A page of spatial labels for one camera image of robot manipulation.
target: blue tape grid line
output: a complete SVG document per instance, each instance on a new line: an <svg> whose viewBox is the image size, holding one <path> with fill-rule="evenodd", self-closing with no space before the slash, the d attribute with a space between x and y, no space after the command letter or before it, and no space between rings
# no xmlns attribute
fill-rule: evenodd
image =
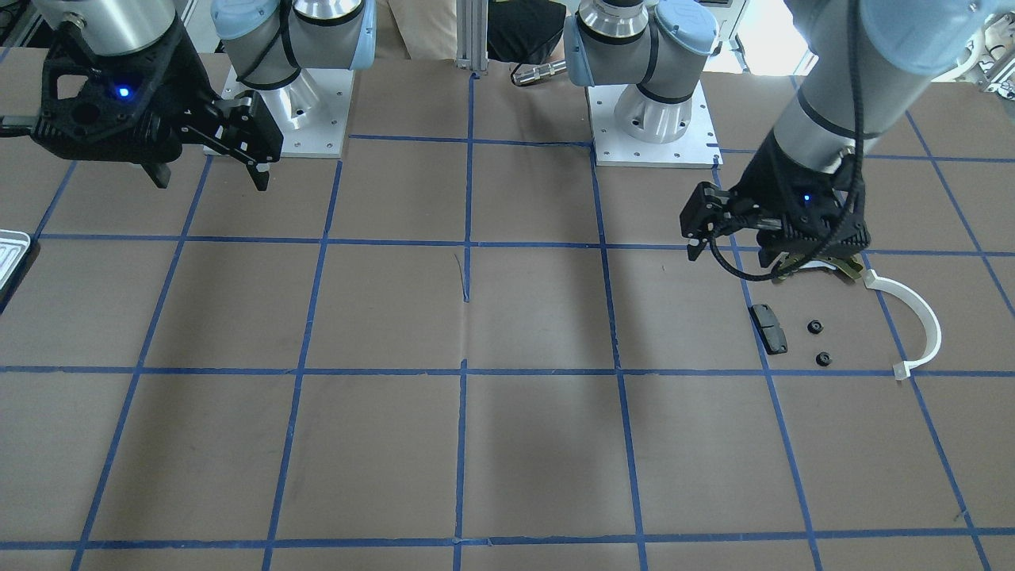
<svg viewBox="0 0 1015 571"><path fill-rule="evenodd" d="M91 367L91 366L39 366L39 365L6 365L0 366L0 374L13 373L76 373L95 375L131 374L135 367ZM284 376L293 375L295 369L243 369L243 368L206 368L206 367L142 367L142 375L245 375L245 376ZM315 369L308 367L304 375L322 377L347 376L458 376L460 369ZM660 377L762 377L763 369L621 369L625 377L660 376ZM469 375L489 377L503 376L613 376L615 369L467 369ZM891 377L890 370L865 369L768 369L773 377ZM966 378L1013 378L1015 371L912 371L917 377L966 377Z"/></svg>
<svg viewBox="0 0 1015 571"><path fill-rule="evenodd" d="M864 253L861 255L863 256L864 264L867 267L873 267L867 254ZM895 343L895 349L898 351L899 357L905 361L908 359L905 354L905 348L902 346L902 339L898 334L898 329L895 327L895 320L891 316L888 304L885 303L884 295L880 291L875 293L878 296L878 303L881 305L881 312L884 314L885 320L888 323L888 330L891 332L892 341ZM917 398L917 404L920 406L920 412L924 417L924 422L927 424L927 429L931 433L931 439L934 441L934 448L937 450L938 457L941 460L941 466L944 468L945 475L948 477L948 484L951 486L952 494L955 496L955 502L958 504L959 512L962 514L963 520L965 521L966 533L964 534L968 534L972 539L973 547L976 549L976 555L979 557L980 565L984 566L984 571L991 571L991 564L987 559L987 553L984 551L983 543L979 541L979 532L972 521L972 517L969 515L969 510L966 508L965 499L963 498L962 492L958 487L958 481L955 480L955 474L952 472L951 465L948 461L948 456L945 454L944 447L941 445L941 439L938 436L938 431L934 428L934 421L931 419L930 409L927 408L924 395L920 390L920 385L917 384L916 376L909 378L909 383L912 387L913 395Z"/></svg>
<svg viewBox="0 0 1015 571"><path fill-rule="evenodd" d="M167 234L137 234L137 233L64 233L64 232L41 232L38 236L42 239L85 239L85 240L115 240L115 241L178 241L179 235ZM184 241L212 241L212 242L249 242L249 243L319 243L317 237L289 237L289 236L257 236L257 235L187 235ZM595 249L599 243L592 241L477 241L472 239L382 239L371 237L329 237L330 244L347 245L423 245L434 247L562 247ZM684 243L637 243L619 242L607 243L609 249L684 249ZM732 252L730 245L720 245L724 252ZM757 245L740 245L741 252L756 252ZM868 254L880 256L954 256L972 258L1013 258L1015 252L1001 251L973 251L973 249L901 249L901 248L878 248L868 247Z"/></svg>
<svg viewBox="0 0 1015 571"><path fill-rule="evenodd" d="M1015 537L1015 527L980 527L979 536L994 538ZM815 531L818 540L867 540L883 538L966 538L963 527L927 527L899 529L832 529ZM807 539L804 531L750 531L743 533L654 533L645 537L647 544L716 544L741 542L787 542ZM276 540L274 549L322 549L322 548L453 548L488 546L566 546L566 545L631 545L637 542L633 534L567 537L551 536L530 538L525 536L491 538L356 538L356 539L307 539ZM265 540L147 540L88 542L86 551L105 550L233 550L264 549ZM3 551L72 551L77 542L0 542Z"/></svg>
<svg viewBox="0 0 1015 571"><path fill-rule="evenodd" d="M620 344L617 339L617 322L613 305L613 285L610 281L610 257L606 246L606 224L603 219L603 203L599 192L599 177L596 175L596 149L589 148L589 163L592 171L592 192L596 204L596 225L599 230L599 254L603 263L603 282L606 288L606 311L610 322L610 345L613 349L613 368L617 376L617 394L620 399L620 419L624 427L624 449L627 455L627 478L630 482L631 507L634 517L634 541L637 545L640 571L649 571L649 553L646 549L645 525L641 520L641 496L638 492L637 467L634 462L634 441L631 436L630 412L627 407L627 383L620 363Z"/></svg>
<svg viewBox="0 0 1015 571"><path fill-rule="evenodd" d="M716 186L722 188L722 183L719 180L719 159L716 159L716 163L712 167L712 177L716 183ZM730 243L733 246L733 258L737 265L737 269L743 271L743 260L740 258L740 247L737 244L737 237L735 235L730 235ZM746 304L745 309L754 305L751 301L751 292L747 287L746 280L740 280L740 289L744 295L744 303ZM761 337L756 329L752 328L751 330L754 334L754 343L757 346L758 358L761 361L761 370L764 374L765 383L768 386L768 397L771 399L772 410L775 413L775 421L779 423L779 432L783 438L783 447L786 449L786 457L790 466L790 473L793 476L793 485L797 491L797 500L800 502L800 513L804 521L804 529L806 532L807 544L811 550L811 558L814 561L814 569L815 571L822 571L823 567L821 565L821 555L818 551L817 537L814 534L814 525L811 521L810 508L807 505L807 495L804 492L804 482L800 477L800 469L797 466L797 457L793 452L793 442L790 440L790 430L786 424L786 418L783 415L783 405L779 400L779 390L775 387L775 380L768 366L768 356L765 354L764 345L761 343Z"/></svg>
<svg viewBox="0 0 1015 571"><path fill-rule="evenodd" d="M314 285L311 288L310 303L307 308L307 325L303 328L303 343L299 348L299 361L296 365L296 378L292 385L292 406L289 410L289 422L285 431L285 444L282 448L282 460L278 470L278 484L275 487L275 500L271 508L271 520L268 523L268 539L264 548L263 571L271 569L271 559L274 553L275 538L278 534L278 519L282 513L282 498L285 496L285 481L289 473L289 458L292 456L292 440L296 432L296 418L299 415L299 398L302 394L303 377L307 374L307 354L311 349L311 337L314 334L314 317L317 314L318 295L321 292L321 277L324 274L325 259L328 255L328 233L335 219L335 204L338 201L338 189L342 180L342 161L335 165L335 177L332 182L331 199L328 202L328 214L325 216L324 230L319 239L317 267L314 270Z"/></svg>
<svg viewBox="0 0 1015 571"><path fill-rule="evenodd" d="M469 303L472 296L472 165L475 155L475 141L473 139L476 129L476 80L479 74L469 75L469 131L465 157L465 262L462 269L462 296L465 303Z"/></svg>
<svg viewBox="0 0 1015 571"><path fill-rule="evenodd" d="M465 421L469 381L468 360L462 360L458 388L458 450L455 458L455 538L452 556L453 571L462 569L462 527L465 512Z"/></svg>
<svg viewBox="0 0 1015 571"><path fill-rule="evenodd" d="M64 179L64 183L61 185L61 188L66 186L72 169L73 164L71 165L71 168L68 168L68 174ZM190 209L187 211L187 218L184 221L183 229L180 231L181 237L187 235L187 232L190 231L191 222L194 220L194 213L197 211L197 205L201 201L201 194L204 192L204 185L208 180L208 170L210 169L211 157L209 156L204 161L204 169L201 172L201 179L198 182L197 190L194 192L194 199L191 200ZM54 199L54 204L52 204L51 207L56 205L55 202L58 198L59 193L57 198ZM162 314L162 308L165 307L165 299L170 293L170 285L173 283L173 276L177 272L177 267L180 264L180 256L183 254L185 244L186 241L182 238L177 241L176 251L173 253L173 261L170 262L170 268L165 272L165 279L162 281L162 290L158 294L158 301L155 303L155 309L152 312L151 320L148 324L148 331L144 336L144 343L141 345L141 353L137 358L137 365L134 367L130 385L127 387L127 395L124 397L124 404L120 410L120 417L117 420L117 427L113 433L113 439L110 442L109 451L106 454L106 462L103 465L103 472L98 477L98 484L95 486L95 493L91 499L91 506L88 508L88 515L84 520L84 527L81 530L81 539L78 542L74 553L74 559L71 563L71 571L77 571L81 567L81 559L84 557L84 550L91 536L91 528L95 523L95 517L98 515L98 507L103 502L103 494L106 492L106 485L109 482L110 473L113 470L113 461L116 459L117 450L120 447L120 439L123 436L124 427L127 424L127 417L130 413L130 407L134 402L134 395L137 392L138 381L141 378L141 370L144 368L145 359L147 359L148 351L151 349L151 342L155 337L155 329L158 327L158 319Z"/></svg>
<svg viewBox="0 0 1015 571"><path fill-rule="evenodd" d="M927 140L924 138L924 134L920 131L920 127L917 126L917 121L912 118L912 115L906 111L905 117L909 120L909 125L912 126L912 130L917 133L917 138L920 139L920 144L924 147L924 152L926 152L928 158L930 158L931 164L934 166L934 171L937 172L938 179L941 180L941 186L944 187L945 192L948 194L948 199L951 201L952 206L954 206L955 213L957 213L959 219L962 220L962 225L965 227L966 233L969 234L969 239L972 240L972 245L976 248L976 252L980 254L980 259L984 260L984 265L987 266L987 271L991 274L991 279L994 280L994 285L998 289L998 293L1001 294L1001 298L1008 307L1008 313L1010 313L1012 317L1015 317L1015 307L1012 306L1008 293L1005 292L1005 289L1001 284L1001 280L998 279L998 274L994 271L994 266L991 265L991 260L987 256L983 255L984 248L979 244L979 239L976 238L976 234L972 231L972 226L969 224L969 220L966 219L965 213L962 212L962 207L959 205L958 199L955 198L955 193L952 192L951 186L945 179L945 174L941 170L941 165L938 164L937 158L933 153L931 153L931 147L927 144Z"/></svg>
<svg viewBox="0 0 1015 571"><path fill-rule="evenodd" d="M63 196L64 191L67 189L67 184L70 183L71 175L74 174L74 168L77 167L77 161L71 162L67 166L67 171L64 173L64 177L60 181L60 186L57 187L56 193L53 194L53 199L50 200L49 206L46 207L46 212L43 214L42 220L39 221L39 225L36 226L36 231L31 233L31 240L38 241L39 236L43 234L43 230L46 228L46 224L49 223L50 218L53 216L53 211L57 207L57 203L60 202L60 198ZM24 278L25 273L28 271L28 264L22 264L21 267L10 276L10 287L2 298L0 298L0 313L3 313L7 309L7 304L10 303L11 298L14 296L14 290L17 289L18 283Z"/></svg>

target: metal tray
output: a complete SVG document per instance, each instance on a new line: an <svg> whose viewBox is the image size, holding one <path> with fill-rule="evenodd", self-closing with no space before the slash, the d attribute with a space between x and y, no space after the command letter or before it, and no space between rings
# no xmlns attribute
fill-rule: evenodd
<svg viewBox="0 0 1015 571"><path fill-rule="evenodd" d="M0 229L0 297L7 288L7 281L28 254L31 237L23 231Z"/></svg>

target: black bag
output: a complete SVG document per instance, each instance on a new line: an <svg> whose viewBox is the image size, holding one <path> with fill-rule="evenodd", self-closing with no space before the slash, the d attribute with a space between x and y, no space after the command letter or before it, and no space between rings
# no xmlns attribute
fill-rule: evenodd
<svg viewBox="0 0 1015 571"><path fill-rule="evenodd" d="M550 0L489 0L486 27L491 60L541 64L560 42L567 9Z"/></svg>

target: bolt hole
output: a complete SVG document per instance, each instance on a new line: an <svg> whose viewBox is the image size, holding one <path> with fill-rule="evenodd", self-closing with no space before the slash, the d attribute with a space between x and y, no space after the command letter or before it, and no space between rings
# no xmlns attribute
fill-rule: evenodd
<svg viewBox="0 0 1015 571"><path fill-rule="evenodd" d="M103 114L99 109L90 102L81 103L74 108L70 116L74 118L76 123L81 125L91 125L95 121L98 121L98 117Z"/></svg>

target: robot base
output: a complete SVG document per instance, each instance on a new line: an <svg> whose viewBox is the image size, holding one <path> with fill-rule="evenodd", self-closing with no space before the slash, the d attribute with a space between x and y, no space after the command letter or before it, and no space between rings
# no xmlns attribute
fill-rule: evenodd
<svg viewBox="0 0 1015 571"><path fill-rule="evenodd" d="M309 113L306 121L290 117L277 117L276 105L271 104L272 93L262 91L282 131L282 156L302 158L341 158L349 121L349 105L352 102L352 80L354 72L348 69L307 69L317 83L320 108ZM247 89L236 82L236 72L229 69L222 96L231 98Z"/></svg>
<svg viewBox="0 0 1015 571"><path fill-rule="evenodd" d="M693 115L683 136L671 143L650 143L628 135L617 124L613 109L626 85L588 88L596 163L604 166L670 166L712 168L723 163L716 129L699 83L692 96Z"/></svg>

